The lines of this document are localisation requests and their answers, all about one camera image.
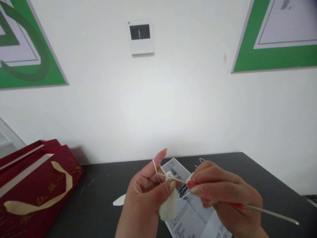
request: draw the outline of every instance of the framed poster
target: framed poster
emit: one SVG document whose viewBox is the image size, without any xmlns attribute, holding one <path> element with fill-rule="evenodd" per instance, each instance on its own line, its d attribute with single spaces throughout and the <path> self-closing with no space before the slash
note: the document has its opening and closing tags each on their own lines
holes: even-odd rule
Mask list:
<svg viewBox="0 0 317 238">
<path fill-rule="evenodd" d="M 231 72 L 317 66 L 317 1 L 252 0 Z"/>
<path fill-rule="evenodd" d="M 29 0 L 0 0 L 0 89 L 67 84 Z"/>
</svg>

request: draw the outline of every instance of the gift bag handle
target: gift bag handle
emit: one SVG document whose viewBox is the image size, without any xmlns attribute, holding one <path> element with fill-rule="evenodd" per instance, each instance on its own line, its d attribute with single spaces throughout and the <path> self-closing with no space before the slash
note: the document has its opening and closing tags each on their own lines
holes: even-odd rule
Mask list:
<svg viewBox="0 0 317 238">
<path fill-rule="evenodd" d="M 29 213 L 33 213 L 36 211 L 40 211 L 40 210 L 49 208 L 49 207 L 53 206 L 55 203 L 62 200 L 63 197 L 65 197 L 65 195 L 73 187 L 73 177 L 69 173 L 67 173 L 60 166 L 59 163 L 57 163 L 55 161 L 52 161 L 51 163 L 52 163 L 54 169 L 56 169 L 57 171 L 62 172 L 66 175 L 66 190 L 65 190 L 65 192 L 62 193 L 61 195 L 58 195 L 57 197 L 47 201 L 46 203 L 44 203 L 43 205 L 41 205 L 39 207 L 24 203 L 24 202 L 19 202 L 19 201 L 7 201 L 3 204 L 5 206 L 7 212 L 15 214 L 15 215 L 26 215 Z"/>
</svg>

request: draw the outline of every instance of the light switch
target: light switch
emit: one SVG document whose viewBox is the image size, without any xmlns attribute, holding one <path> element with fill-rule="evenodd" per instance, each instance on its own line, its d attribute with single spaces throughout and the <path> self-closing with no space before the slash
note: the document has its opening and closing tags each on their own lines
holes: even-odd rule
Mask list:
<svg viewBox="0 0 317 238">
<path fill-rule="evenodd" d="M 132 55 L 154 53 L 154 32 L 148 20 L 132 20 L 127 23 Z"/>
</svg>

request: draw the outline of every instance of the dark table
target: dark table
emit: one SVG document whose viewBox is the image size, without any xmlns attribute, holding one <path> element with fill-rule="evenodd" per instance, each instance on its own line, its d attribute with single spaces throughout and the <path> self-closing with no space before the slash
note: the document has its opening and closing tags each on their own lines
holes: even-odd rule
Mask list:
<svg viewBox="0 0 317 238">
<path fill-rule="evenodd" d="M 242 177 L 256 188 L 264 208 L 300 223 L 262 214 L 262 226 L 269 237 L 317 237 L 317 208 L 262 168 L 244 153 L 225 153 L 180 157 L 177 160 L 190 172 L 200 165 L 199 158 Z M 81 180 L 51 227 L 47 237 L 114 237 L 122 207 L 112 202 L 124 195 L 131 178 L 150 160 L 83 166 Z M 172 237 L 163 221 L 157 237 Z"/>
</svg>

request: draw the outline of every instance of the crochet hook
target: crochet hook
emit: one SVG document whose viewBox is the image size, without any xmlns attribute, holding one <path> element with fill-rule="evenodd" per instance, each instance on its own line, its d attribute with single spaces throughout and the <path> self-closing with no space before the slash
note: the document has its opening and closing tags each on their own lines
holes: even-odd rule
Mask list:
<svg viewBox="0 0 317 238">
<path fill-rule="evenodd" d="M 179 180 L 177 178 L 171 178 L 171 177 L 169 177 L 169 178 L 172 179 L 172 180 L 175 180 L 175 181 L 178 181 L 178 182 L 186 184 L 189 189 L 191 189 L 192 187 L 195 187 L 196 185 L 198 185 L 198 183 L 193 182 L 193 181 L 185 182 L 185 181 Z M 257 210 L 257 211 L 261 211 L 261 212 L 270 214 L 272 216 L 275 216 L 277 218 L 281 218 L 283 220 L 292 222 L 295 225 L 299 225 L 299 222 L 294 220 L 294 219 L 292 219 L 292 218 L 289 218 L 289 217 L 286 217 L 286 216 L 283 216 L 283 215 L 280 215 L 280 214 L 277 214 L 277 213 L 274 213 L 274 212 L 271 212 L 271 211 L 268 211 L 268 210 L 265 210 L 265 209 L 262 209 L 262 208 L 258 208 L 258 207 L 254 207 L 254 206 L 251 206 L 251 205 L 248 205 L 248 204 L 242 204 L 242 203 L 228 203 L 228 204 L 230 204 L 231 206 L 234 206 L 234 207 L 236 207 L 238 209 L 244 209 L 245 207 L 249 207 L 251 209 L 254 209 L 254 210 Z"/>
</svg>

